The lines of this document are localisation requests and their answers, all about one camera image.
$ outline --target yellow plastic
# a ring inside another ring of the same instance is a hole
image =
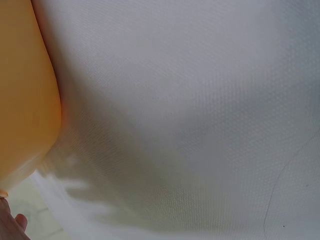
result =
[[[30,175],[56,141],[61,104],[29,0],[0,0],[0,197]]]

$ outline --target finger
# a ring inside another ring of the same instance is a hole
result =
[[[8,201],[5,200],[4,198],[1,198],[0,203],[1,203],[2,207],[10,214],[11,210],[10,210]]]
[[[26,231],[28,220],[25,215],[18,214],[15,218],[16,223],[22,228],[23,231]]]

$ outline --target white fabric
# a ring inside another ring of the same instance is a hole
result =
[[[32,178],[75,240],[316,240],[320,1],[34,0],[63,126]]]

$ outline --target floor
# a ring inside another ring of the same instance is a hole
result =
[[[29,178],[9,192],[11,214],[28,219],[27,236],[32,240],[71,240],[56,221]]]

